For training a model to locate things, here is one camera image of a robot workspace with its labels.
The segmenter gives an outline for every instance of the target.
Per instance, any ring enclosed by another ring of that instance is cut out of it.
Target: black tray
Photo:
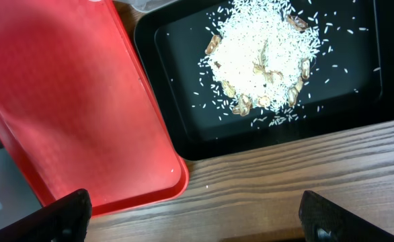
[[[254,118],[263,117],[260,109],[246,117],[232,115],[227,109],[217,110],[211,102],[216,98],[210,84],[217,83],[210,78],[210,68],[204,70],[208,74],[199,74],[203,69],[197,63],[212,37],[205,29],[212,27],[206,13],[230,6],[228,1],[178,1],[139,21],[134,33],[136,49],[173,145],[183,158],[205,159],[394,119],[394,4],[383,0],[291,3],[297,11],[304,10],[303,19],[319,12],[320,39],[328,37],[330,43],[320,48],[316,63],[312,63],[310,84],[300,92],[298,99],[305,108],[294,109],[300,118],[271,127],[272,112],[265,111],[267,120],[251,127]],[[326,22],[335,24],[335,28],[323,34]],[[358,31],[359,27],[369,31]],[[322,56],[329,45],[335,51]],[[198,81],[201,77],[204,87]]]

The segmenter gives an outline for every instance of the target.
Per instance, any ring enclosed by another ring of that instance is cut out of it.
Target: wood grain
[[[124,6],[117,8],[131,19]],[[191,180],[183,196],[93,219],[86,241],[300,238],[305,190],[394,234],[394,121],[187,165]]]

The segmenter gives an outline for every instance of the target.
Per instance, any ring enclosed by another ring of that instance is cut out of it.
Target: red plastic surface
[[[0,139],[43,205],[179,196],[188,170],[110,0],[0,0]]]

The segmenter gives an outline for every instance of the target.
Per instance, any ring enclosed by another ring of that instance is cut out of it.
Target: tray
[[[324,50],[312,63],[310,84],[300,92],[301,107],[294,109],[299,119],[271,127],[273,112],[265,111],[262,116],[260,109],[254,109],[241,117],[230,110],[217,110],[212,104],[217,96],[210,88],[217,83],[211,79],[210,67],[198,66],[212,37],[205,28],[212,27],[208,15],[217,13],[219,6],[231,7],[230,1],[179,1],[139,21],[134,33],[136,49],[173,145],[182,157],[205,159],[394,119],[394,7],[372,0],[291,3],[297,11],[304,11],[303,19],[313,17],[316,11],[327,13],[319,22],[320,39],[329,36],[329,45],[335,51],[322,56],[329,47],[323,45],[320,50]],[[228,17],[218,16],[220,20]],[[325,35],[321,26],[326,22],[332,22],[335,28],[341,26],[342,31],[332,29]],[[362,26],[368,31],[359,32]],[[356,32],[350,34],[347,29]],[[201,77],[204,87],[198,81]],[[264,122],[253,123],[265,116],[268,118]]]
[[[45,206],[85,188],[99,216],[188,184],[110,0],[0,1],[0,139]]]

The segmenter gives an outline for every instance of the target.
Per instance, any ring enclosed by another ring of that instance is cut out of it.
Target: wooden surface
[[[117,5],[127,30],[141,16]],[[303,236],[313,190],[394,234],[394,121],[189,162],[183,196],[91,220],[86,241],[275,241]]]

